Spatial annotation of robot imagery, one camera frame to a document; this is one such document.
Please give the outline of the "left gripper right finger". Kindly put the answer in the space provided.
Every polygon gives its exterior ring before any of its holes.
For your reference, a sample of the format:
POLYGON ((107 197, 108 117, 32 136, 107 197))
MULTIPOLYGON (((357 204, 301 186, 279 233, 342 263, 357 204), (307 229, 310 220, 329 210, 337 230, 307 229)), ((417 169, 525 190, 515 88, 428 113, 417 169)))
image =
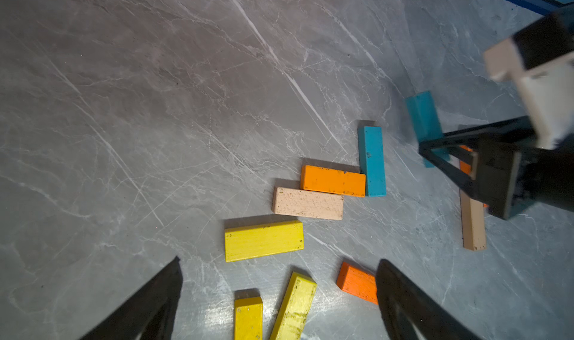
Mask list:
POLYGON ((477 339, 389 260, 375 275, 378 306, 390 339, 477 339))

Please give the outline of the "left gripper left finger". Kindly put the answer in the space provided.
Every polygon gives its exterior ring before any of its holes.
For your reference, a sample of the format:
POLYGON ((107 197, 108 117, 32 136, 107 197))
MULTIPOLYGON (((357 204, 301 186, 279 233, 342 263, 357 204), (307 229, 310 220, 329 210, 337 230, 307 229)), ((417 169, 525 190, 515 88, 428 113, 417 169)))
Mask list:
POLYGON ((183 276, 175 257, 83 339, 170 339, 183 276))

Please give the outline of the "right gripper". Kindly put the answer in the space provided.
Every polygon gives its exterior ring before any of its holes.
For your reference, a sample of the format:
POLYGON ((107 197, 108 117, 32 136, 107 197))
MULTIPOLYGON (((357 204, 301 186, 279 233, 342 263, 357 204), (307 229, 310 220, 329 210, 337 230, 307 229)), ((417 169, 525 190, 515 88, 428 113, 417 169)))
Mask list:
POLYGON ((536 203, 573 210, 573 135, 558 148, 531 145, 529 117, 448 132, 425 141, 419 154, 470 198, 487 204, 490 214, 509 220, 536 203), (472 173, 460 169, 472 165, 472 173))

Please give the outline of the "teal block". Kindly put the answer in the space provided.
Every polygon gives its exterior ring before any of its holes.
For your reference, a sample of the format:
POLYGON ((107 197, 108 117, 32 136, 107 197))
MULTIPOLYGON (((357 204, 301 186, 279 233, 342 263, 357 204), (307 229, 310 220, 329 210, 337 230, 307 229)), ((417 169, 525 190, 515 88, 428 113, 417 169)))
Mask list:
POLYGON ((419 144, 444 138, 430 91, 409 97, 405 103, 419 144))
POLYGON ((385 197, 387 184, 382 131, 376 126, 358 129, 360 170, 366 175, 366 196, 385 197))

